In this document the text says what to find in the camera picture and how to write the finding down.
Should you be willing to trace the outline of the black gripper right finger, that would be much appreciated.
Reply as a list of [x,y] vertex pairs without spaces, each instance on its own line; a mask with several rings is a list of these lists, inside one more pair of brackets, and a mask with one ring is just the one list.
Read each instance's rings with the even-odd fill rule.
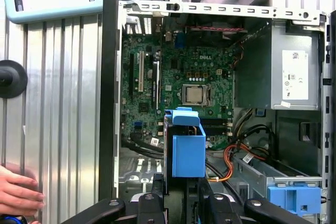
[[199,203],[201,223],[309,223],[264,198],[236,206],[227,195],[214,193],[206,178],[199,180]]

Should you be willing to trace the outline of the person's hand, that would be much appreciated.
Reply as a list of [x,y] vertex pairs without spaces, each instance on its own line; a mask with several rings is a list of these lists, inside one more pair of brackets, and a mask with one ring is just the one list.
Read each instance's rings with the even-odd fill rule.
[[44,207],[44,195],[36,191],[37,181],[1,166],[1,214],[33,216]]

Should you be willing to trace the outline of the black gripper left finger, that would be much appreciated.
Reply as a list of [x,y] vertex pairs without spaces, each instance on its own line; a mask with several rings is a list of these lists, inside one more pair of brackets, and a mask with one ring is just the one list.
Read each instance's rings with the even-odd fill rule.
[[163,174],[155,174],[152,189],[138,193],[130,201],[104,199],[74,215],[63,224],[166,223],[163,206]]

